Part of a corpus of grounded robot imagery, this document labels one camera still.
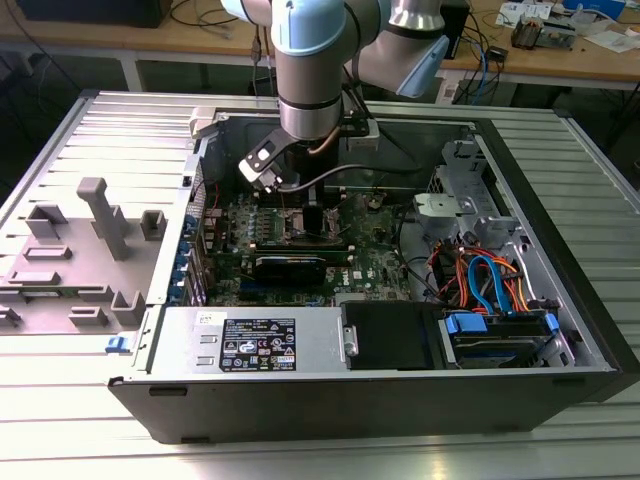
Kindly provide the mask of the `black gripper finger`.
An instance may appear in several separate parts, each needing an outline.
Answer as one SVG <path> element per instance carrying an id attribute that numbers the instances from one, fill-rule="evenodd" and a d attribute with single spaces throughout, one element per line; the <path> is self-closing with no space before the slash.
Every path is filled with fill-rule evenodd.
<path id="1" fill-rule="evenodd" d="M 322 194 L 316 187 L 310 187 L 303 205 L 304 231 L 309 235 L 319 235 L 323 228 Z"/>

